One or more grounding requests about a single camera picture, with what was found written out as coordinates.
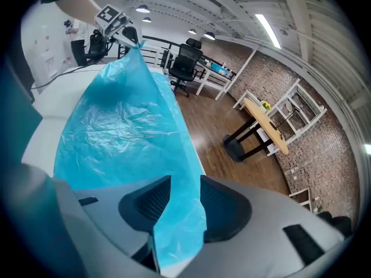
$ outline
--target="white shelf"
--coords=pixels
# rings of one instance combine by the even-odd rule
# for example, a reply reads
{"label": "white shelf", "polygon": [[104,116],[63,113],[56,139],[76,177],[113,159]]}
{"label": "white shelf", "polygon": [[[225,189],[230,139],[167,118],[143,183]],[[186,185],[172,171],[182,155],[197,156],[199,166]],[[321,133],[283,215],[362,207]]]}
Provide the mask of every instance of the white shelf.
{"label": "white shelf", "polygon": [[312,111],[318,115],[322,112],[322,109],[318,106],[317,102],[307,93],[306,90],[303,89],[302,86],[299,84],[297,86],[297,93],[300,97],[308,104],[308,106],[312,109]]}
{"label": "white shelf", "polygon": [[249,98],[249,100],[251,100],[251,102],[254,102],[256,105],[258,105],[259,107],[263,107],[263,105],[261,104],[261,102],[259,101],[259,99],[257,97],[255,97],[251,92],[249,92],[248,90],[245,90],[245,92],[247,92],[247,97]]}
{"label": "white shelf", "polygon": [[300,111],[300,118],[303,120],[304,123],[310,123],[310,120],[307,118],[305,115],[304,111],[301,110],[301,108],[296,104],[296,102],[291,98],[288,97],[289,101],[291,102],[292,105],[294,105],[297,109]]}
{"label": "white shelf", "polygon": [[[257,129],[256,132],[264,142],[268,141],[269,137],[262,128]],[[269,152],[274,152],[276,150],[276,146],[273,143],[268,145],[267,148]]]}

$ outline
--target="office chair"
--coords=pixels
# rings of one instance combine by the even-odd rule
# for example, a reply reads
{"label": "office chair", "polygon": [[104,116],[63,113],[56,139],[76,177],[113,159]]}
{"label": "office chair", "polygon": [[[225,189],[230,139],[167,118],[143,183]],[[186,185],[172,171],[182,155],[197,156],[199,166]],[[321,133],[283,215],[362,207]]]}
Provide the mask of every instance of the office chair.
{"label": "office chair", "polygon": [[195,78],[193,70],[196,66],[198,60],[202,57],[203,53],[200,50],[200,41],[189,38],[187,44],[181,44],[179,47],[179,55],[176,57],[173,67],[169,69],[169,74],[175,78],[177,81],[171,81],[171,85],[175,86],[174,93],[177,88],[183,90],[187,97],[190,94],[186,91],[186,86],[181,85],[180,82],[190,82]]}
{"label": "office chair", "polygon": [[86,59],[90,59],[87,64],[91,64],[101,60],[107,55],[107,41],[102,34],[95,29],[93,35],[90,36],[89,52],[85,54]]}

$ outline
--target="plastic bag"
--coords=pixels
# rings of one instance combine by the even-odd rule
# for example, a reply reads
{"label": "plastic bag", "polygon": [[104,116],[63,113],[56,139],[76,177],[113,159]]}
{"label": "plastic bag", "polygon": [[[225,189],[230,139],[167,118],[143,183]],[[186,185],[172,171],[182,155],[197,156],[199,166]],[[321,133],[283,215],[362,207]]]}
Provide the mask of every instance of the plastic bag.
{"label": "plastic bag", "polygon": [[107,64],[84,92],[60,139],[54,176],[72,189],[172,176],[154,229],[161,268],[192,258],[206,229],[203,170],[167,76],[150,73],[139,49]]}

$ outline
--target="wooden table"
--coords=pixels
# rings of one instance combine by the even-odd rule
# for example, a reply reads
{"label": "wooden table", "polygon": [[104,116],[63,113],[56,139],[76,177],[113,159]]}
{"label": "wooden table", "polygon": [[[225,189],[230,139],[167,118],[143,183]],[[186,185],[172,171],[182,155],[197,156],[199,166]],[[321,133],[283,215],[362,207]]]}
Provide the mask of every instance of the wooden table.
{"label": "wooden table", "polygon": [[[281,132],[273,124],[272,120],[267,115],[265,115],[265,113],[259,108],[259,106],[257,106],[255,103],[251,102],[247,98],[245,98],[243,102],[245,103],[246,108],[253,117],[232,135],[226,135],[223,138],[223,146],[228,155],[234,161],[242,162],[249,156],[256,154],[272,143],[274,143],[282,151],[282,153],[287,155],[289,153],[288,146],[286,145],[285,139],[283,139]],[[242,137],[237,139],[237,137],[246,129],[250,128],[255,121],[257,121],[257,125],[254,128],[250,129]],[[267,133],[269,139],[266,142],[260,144],[258,147],[245,153],[241,142],[248,138],[251,134],[255,133],[259,128],[262,128]]]}
{"label": "wooden table", "polygon": [[215,100],[217,101],[222,93],[227,92],[227,88],[228,88],[228,85],[231,83],[231,80],[229,78],[227,78],[226,76],[224,76],[224,75],[222,75],[222,74],[220,74],[216,71],[213,71],[210,67],[206,66],[205,64],[202,64],[201,62],[197,62],[197,64],[200,65],[203,69],[206,70],[205,76],[202,79],[200,79],[201,80],[201,85],[199,86],[199,88],[196,92],[197,96],[200,94],[203,86],[207,83],[210,74],[213,75],[215,78],[219,78],[219,79],[225,81],[224,86],[222,86],[222,85],[214,85],[213,86],[213,88],[219,90],[219,94],[215,97]]}

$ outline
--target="table leg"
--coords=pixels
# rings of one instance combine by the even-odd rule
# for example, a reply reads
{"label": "table leg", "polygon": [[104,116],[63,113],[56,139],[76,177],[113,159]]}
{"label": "table leg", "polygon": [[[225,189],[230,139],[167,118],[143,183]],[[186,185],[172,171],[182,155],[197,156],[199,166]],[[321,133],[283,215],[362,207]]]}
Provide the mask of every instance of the table leg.
{"label": "table leg", "polygon": [[210,75],[210,70],[207,71],[206,75],[202,78],[202,82],[201,82],[201,85],[199,86],[197,92],[196,92],[196,96],[199,95],[199,93],[201,92],[203,86],[205,85],[207,79],[209,78],[209,75]]}
{"label": "table leg", "polygon": [[205,74],[205,69],[202,70],[200,79],[202,79],[203,75]]}
{"label": "table leg", "polygon": [[243,98],[245,98],[247,94],[248,94],[247,92],[244,92],[243,95],[241,96],[241,98],[238,99],[238,101],[236,102],[236,104],[233,105],[232,108],[233,108],[233,109],[236,108],[237,105],[239,105],[239,104],[242,102]]}
{"label": "table leg", "polygon": [[246,123],[244,123],[239,129],[236,130],[232,135],[227,135],[228,138],[226,138],[223,142],[224,144],[228,144],[233,139],[237,138],[238,135],[242,134],[243,131],[245,131],[248,127],[250,127],[254,122],[256,121],[255,118],[251,118],[251,120],[248,120]]}
{"label": "table leg", "polygon": [[244,155],[240,156],[239,160],[243,161],[244,159],[248,158],[249,156],[252,156],[252,155],[256,154],[257,152],[261,151],[262,149],[268,147],[271,144],[272,144],[272,139],[268,139],[263,144],[260,144],[258,147],[255,147],[253,150],[251,150],[248,153],[245,153]]}
{"label": "table leg", "polygon": [[221,94],[225,93],[226,90],[227,90],[227,86],[230,84],[230,82],[226,82],[225,85],[223,86],[223,88],[220,90],[219,94],[215,97],[215,101],[217,101]]}
{"label": "table leg", "polygon": [[250,135],[252,135],[253,133],[255,133],[256,131],[258,131],[258,129],[260,129],[260,124],[257,124],[254,128],[250,129],[245,135],[243,135],[241,138],[239,138],[237,141],[239,143],[241,143],[243,140],[245,140],[246,138],[248,138]]}

